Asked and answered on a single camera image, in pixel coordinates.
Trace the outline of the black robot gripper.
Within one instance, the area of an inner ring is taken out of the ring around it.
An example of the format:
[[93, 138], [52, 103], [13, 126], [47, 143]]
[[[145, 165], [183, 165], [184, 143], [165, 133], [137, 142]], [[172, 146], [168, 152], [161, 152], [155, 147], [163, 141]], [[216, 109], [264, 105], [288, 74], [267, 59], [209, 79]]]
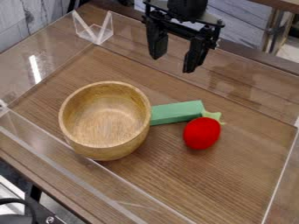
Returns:
[[[209, 49], [215, 49], [224, 21], [207, 12], [208, 0], [144, 0], [144, 17], [147, 43], [151, 57], [157, 60], [167, 53], [168, 33], [191, 39], [189, 51], [185, 53], [183, 71], [189, 74], [203, 64]], [[201, 24], [199, 31], [184, 27], [183, 23]]]

